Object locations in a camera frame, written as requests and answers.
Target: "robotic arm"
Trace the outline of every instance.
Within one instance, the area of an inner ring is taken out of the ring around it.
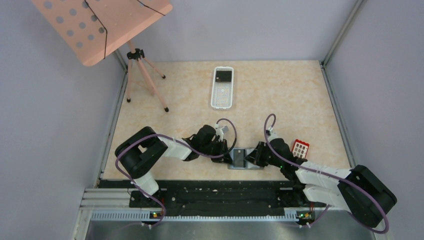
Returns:
[[[123,142],[116,149],[115,155],[119,156],[127,150],[119,159],[120,163],[135,184],[147,194],[153,195],[159,190],[159,186],[150,173],[150,169],[160,157],[192,161],[199,157],[199,153],[202,153],[201,155],[210,157],[214,163],[231,164],[233,160],[229,153],[236,143],[237,134],[232,147],[228,149],[227,141],[224,139],[227,131],[226,126],[204,125],[196,134],[188,138],[170,139],[165,135],[156,134],[151,127],[146,126]],[[137,147],[128,149],[148,136],[151,137],[137,144]],[[268,144],[260,141],[245,160],[260,167],[272,165],[280,168],[281,173],[293,182],[292,195],[301,206],[307,206],[310,202],[325,203],[346,210],[360,223],[375,228],[383,216],[377,206],[361,191],[371,195],[385,214],[396,204],[395,195],[365,166],[357,165],[353,169],[321,166],[293,156],[289,146],[273,132],[272,127],[266,131],[266,136]],[[346,184],[345,180],[359,186],[361,190]]]

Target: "white wall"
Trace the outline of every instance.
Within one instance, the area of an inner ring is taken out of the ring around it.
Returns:
[[[171,0],[134,43],[161,62],[323,60],[355,2]]]
[[[83,66],[28,0],[1,4],[0,63],[0,239],[70,239],[122,69]]]
[[[397,197],[395,239],[423,239],[424,3],[367,1],[328,66],[359,164]]]

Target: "tripod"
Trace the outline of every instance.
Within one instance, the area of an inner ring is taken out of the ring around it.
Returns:
[[[147,85],[147,89],[149,90],[150,94],[154,96],[155,94],[159,98],[159,101],[162,103],[163,108],[165,109],[165,112],[169,112],[167,103],[165,102],[162,95],[159,93],[158,89],[156,88],[155,83],[152,81],[152,78],[150,77],[149,73],[147,72],[147,69],[145,65],[142,62],[142,59],[145,60],[163,79],[166,78],[166,76],[158,69],[156,66],[145,56],[145,53],[142,49],[135,48],[133,45],[133,42],[129,40],[128,42],[129,49],[131,50],[126,54],[126,57],[128,58],[128,85],[127,85],[127,95],[126,95],[126,101],[129,103],[131,102],[131,84],[135,83],[140,86],[142,86],[139,82],[133,81],[132,71],[131,68],[133,66],[133,61],[135,60],[138,69],[140,70],[141,74],[143,75],[144,81]]]

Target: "table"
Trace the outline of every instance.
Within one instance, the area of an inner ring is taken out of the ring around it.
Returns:
[[[131,102],[122,102],[103,179],[125,179],[115,168],[114,151],[123,141],[145,126],[157,133],[186,138],[203,125],[213,126],[228,118],[237,128],[236,147],[255,147],[264,141],[268,114],[275,113],[274,130],[291,147],[295,139],[310,144],[307,159],[334,168],[349,168],[342,137],[324,82],[320,64],[307,61],[198,61],[157,62],[166,79],[149,69],[170,111],[146,88],[135,85]],[[233,106],[214,110],[211,105],[214,68],[234,68]],[[142,80],[139,71],[133,76]],[[234,134],[226,134],[228,145]],[[284,180],[274,166],[262,170],[228,169],[199,157],[190,162],[162,157],[151,169],[158,180]]]

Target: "gray floor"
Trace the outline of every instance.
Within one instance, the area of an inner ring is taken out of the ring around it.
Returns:
[[[373,240],[368,230],[345,212],[329,211],[311,229],[283,226],[283,222],[164,222],[149,230],[129,222],[92,221],[86,240]]]

